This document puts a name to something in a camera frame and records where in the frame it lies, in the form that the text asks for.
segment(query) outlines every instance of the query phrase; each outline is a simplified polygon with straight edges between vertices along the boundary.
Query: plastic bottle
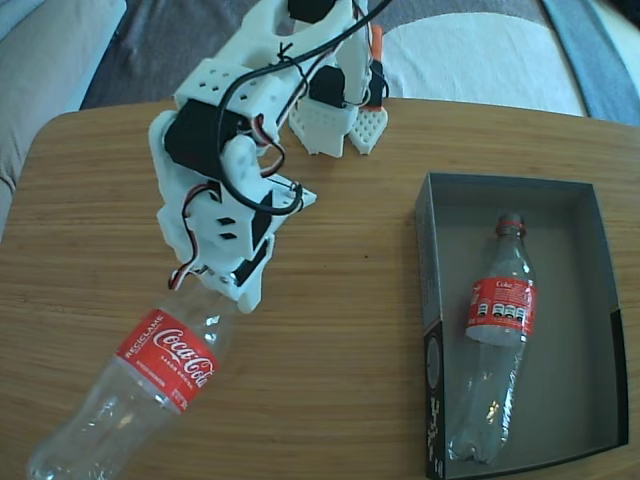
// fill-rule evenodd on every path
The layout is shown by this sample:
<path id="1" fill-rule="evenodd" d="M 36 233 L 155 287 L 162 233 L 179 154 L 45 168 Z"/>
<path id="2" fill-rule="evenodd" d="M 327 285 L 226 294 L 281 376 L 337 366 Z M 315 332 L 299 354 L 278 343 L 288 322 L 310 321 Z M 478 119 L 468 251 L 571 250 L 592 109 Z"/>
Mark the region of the plastic bottle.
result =
<path id="1" fill-rule="evenodd" d="M 75 415 L 38 445 L 27 478 L 117 478 L 218 369 L 235 314 L 233 302 L 199 281 L 169 294 L 121 344 Z"/>
<path id="2" fill-rule="evenodd" d="M 460 415 L 449 436 L 452 460 L 492 463 L 509 437 L 519 371 L 535 322 L 535 273 L 524 220 L 502 215 L 495 258 L 473 286 L 465 336 L 476 355 Z"/>

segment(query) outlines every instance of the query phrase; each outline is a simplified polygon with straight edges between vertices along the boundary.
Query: open cardboard box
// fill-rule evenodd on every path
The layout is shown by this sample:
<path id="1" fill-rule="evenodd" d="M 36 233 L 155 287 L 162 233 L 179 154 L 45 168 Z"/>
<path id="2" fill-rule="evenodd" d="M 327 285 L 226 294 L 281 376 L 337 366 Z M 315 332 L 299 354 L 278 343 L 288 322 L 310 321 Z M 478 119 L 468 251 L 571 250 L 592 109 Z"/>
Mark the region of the open cardboard box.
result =
<path id="1" fill-rule="evenodd" d="M 505 212 L 526 221 L 536 327 L 519 373 L 511 433 L 490 466 L 447 458 L 469 368 L 464 330 Z M 627 373 L 613 268 L 590 184 L 429 174 L 417 201 L 427 370 L 427 476 L 494 477 L 628 443 Z"/>

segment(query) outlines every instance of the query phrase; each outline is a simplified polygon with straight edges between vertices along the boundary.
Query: wire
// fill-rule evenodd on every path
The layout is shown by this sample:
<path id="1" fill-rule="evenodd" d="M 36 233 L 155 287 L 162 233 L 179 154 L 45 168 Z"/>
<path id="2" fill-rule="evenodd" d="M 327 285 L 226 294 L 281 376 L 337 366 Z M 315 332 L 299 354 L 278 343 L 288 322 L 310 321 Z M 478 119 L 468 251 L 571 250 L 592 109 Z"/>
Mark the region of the wire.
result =
<path id="1" fill-rule="evenodd" d="M 367 87 L 367 91 L 364 94 L 364 99 L 362 100 L 362 102 L 360 103 L 351 103 L 351 102 L 347 102 L 346 100 L 344 100 L 344 103 L 346 105 L 351 105 L 353 107 L 364 107 L 366 104 L 369 103 L 369 100 L 371 100 L 371 89 L 369 87 Z"/>
<path id="2" fill-rule="evenodd" d="M 352 2 L 353 2 L 354 10 L 359 15 L 359 17 L 356 17 L 356 20 L 358 18 L 364 17 L 364 12 L 362 11 L 362 8 L 360 7 L 360 4 L 358 3 L 358 1 L 357 0 L 352 0 Z M 369 52 L 371 53 L 371 56 L 373 57 L 373 45 L 371 44 L 371 23 L 367 23 L 367 43 L 369 44 Z"/>
<path id="3" fill-rule="evenodd" d="M 221 159 L 222 146 L 220 144 L 220 139 L 222 137 L 222 125 L 223 125 L 223 115 L 233 98 L 233 95 L 238 91 L 238 89 L 244 85 L 246 82 L 249 82 L 255 78 L 268 75 L 271 73 L 279 72 L 286 68 L 290 68 L 295 66 L 296 64 L 301 64 L 311 58 L 317 57 L 319 55 L 323 55 L 333 49 L 335 49 L 338 45 L 340 45 L 344 40 L 349 38 L 355 32 L 360 30 L 362 27 L 367 25 L 371 20 L 377 17 L 380 12 L 382 12 L 393 0 L 382 0 L 371 12 L 365 15 L 363 18 L 354 23 L 347 30 L 342 32 L 339 35 L 336 35 L 331 40 L 323 43 L 322 45 L 309 50 L 306 53 L 298 55 L 295 58 L 285 59 L 284 61 L 277 63 L 275 65 L 268 65 L 263 68 L 259 68 L 257 70 L 253 70 L 251 72 L 245 73 L 240 77 L 236 78 L 229 88 L 224 92 L 220 103 L 218 104 L 218 108 L 215 113 L 213 125 L 214 125 L 214 138 L 213 138 L 213 155 L 214 161 L 220 165 L 220 174 L 218 180 L 224 185 L 229 194 L 239 203 L 244 205 L 245 207 L 251 208 L 255 211 L 270 214 L 270 215 L 289 215 L 296 211 L 296 209 L 300 206 L 302 202 L 302 185 L 296 184 L 295 198 L 294 200 L 287 205 L 286 207 L 275 208 L 268 205 L 261 205 L 260 203 L 254 202 L 253 200 L 244 196 L 236 187 L 233 185 L 227 172 L 224 169 L 224 164 Z"/>
<path id="4" fill-rule="evenodd" d="M 182 224 L 184 225 L 184 229 L 187 232 L 187 235 L 189 236 L 189 242 L 191 243 L 192 253 L 191 253 L 191 258 L 186 263 L 183 263 L 180 266 L 180 268 L 175 270 L 171 274 L 171 277 L 169 277 L 170 290 L 178 290 L 182 285 L 182 282 L 184 281 L 184 279 L 187 278 L 189 274 L 191 273 L 200 274 L 208 270 L 208 267 L 204 267 L 203 269 L 197 272 L 193 270 L 193 267 L 198 263 L 200 252 L 198 248 L 198 239 L 196 238 L 196 234 L 193 232 L 193 230 L 189 228 L 189 225 L 187 224 L 187 218 L 189 218 L 189 211 L 188 211 L 189 205 L 191 204 L 191 202 L 193 202 L 193 200 L 198 195 L 204 192 L 213 192 L 216 194 L 216 196 L 218 195 L 218 192 L 216 191 L 216 189 L 211 185 L 207 185 L 207 184 L 196 185 L 191 190 L 189 190 L 189 192 L 187 193 L 187 196 L 184 199 L 184 203 L 182 204 Z"/>
<path id="5" fill-rule="evenodd" d="M 374 75 L 377 75 L 378 78 L 382 80 L 382 84 L 384 85 L 384 89 L 386 91 L 385 97 L 389 98 L 389 82 L 387 82 L 387 79 L 384 78 L 384 75 L 380 75 L 380 72 L 378 72 L 375 68 L 372 68 L 371 71 L 373 72 Z"/>
<path id="6" fill-rule="evenodd" d="M 286 152 L 282 147 L 282 145 L 280 145 L 279 143 L 276 143 L 273 140 L 273 138 L 271 138 L 269 134 L 264 131 L 264 127 L 263 127 L 264 115 L 263 114 L 260 114 L 256 118 L 254 118 L 251 121 L 251 126 L 253 128 L 253 131 L 256 133 L 256 136 L 260 139 L 261 142 L 263 142 L 264 145 L 271 145 L 272 147 L 275 147 L 280 152 L 280 158 L 276 160 L 273 163 L 273 165 L 267 168 L 263 168 L 260 171 L 260 175 L 262 176 L 262 178 L 270 177 L 274 173 L 277 173 L 277 171 L 280 170 L 280 168 L 282 168 L 282 166 L 284 165 Z"/>

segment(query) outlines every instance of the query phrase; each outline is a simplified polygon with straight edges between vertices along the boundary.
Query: red bottle label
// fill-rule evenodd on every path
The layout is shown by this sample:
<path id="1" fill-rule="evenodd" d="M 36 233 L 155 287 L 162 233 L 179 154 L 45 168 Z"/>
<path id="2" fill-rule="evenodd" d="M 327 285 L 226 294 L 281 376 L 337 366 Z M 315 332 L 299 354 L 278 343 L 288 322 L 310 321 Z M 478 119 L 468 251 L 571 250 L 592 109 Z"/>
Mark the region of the red bottle label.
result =
<path id="1" fill-rule="evenodd" d="M 483 278 L 473 284 L 467 328 L 479 325 L 513 328 L 533 333 L 536 287 L 525 280 Z"/>
<path id="2" fill-rule="evenodd" d="M 207 344 L 162 310 L 142 319 L 116 352 L 184 412 L 218 369 Z"/>

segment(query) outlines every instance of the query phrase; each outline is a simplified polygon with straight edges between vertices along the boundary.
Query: gray couch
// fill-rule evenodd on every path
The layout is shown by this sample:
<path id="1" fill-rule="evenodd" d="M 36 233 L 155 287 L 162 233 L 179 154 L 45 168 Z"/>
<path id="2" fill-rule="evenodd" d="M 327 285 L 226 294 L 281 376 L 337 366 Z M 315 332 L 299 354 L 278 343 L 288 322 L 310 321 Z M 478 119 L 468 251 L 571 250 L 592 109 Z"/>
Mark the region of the gray couch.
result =
<path id="1" fill-rule="evenodd" d="M 125 0 L 0 0 L 0 238 L 27 152 L 78 110 Z"/>

